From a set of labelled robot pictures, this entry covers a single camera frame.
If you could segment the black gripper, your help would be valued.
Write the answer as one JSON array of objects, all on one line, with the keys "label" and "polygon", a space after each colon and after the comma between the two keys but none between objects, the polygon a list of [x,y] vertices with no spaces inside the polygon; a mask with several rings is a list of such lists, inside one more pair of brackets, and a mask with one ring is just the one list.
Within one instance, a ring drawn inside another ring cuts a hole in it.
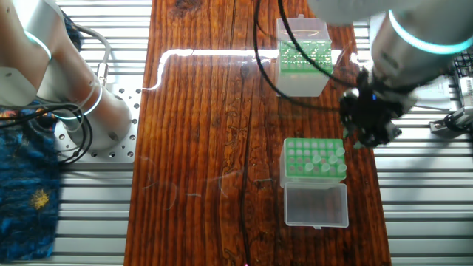
[{"label": "black gripper", "polygon": [[355,78],[355,86],[339,98],[343,138],[354,141],[354,149],[364,145],[357,138],[360,131],[367,137],[367,146],[385,145],[402,134],[392,119],[403,115],[406,88],[392,87],[366,68],[361,68]]}]

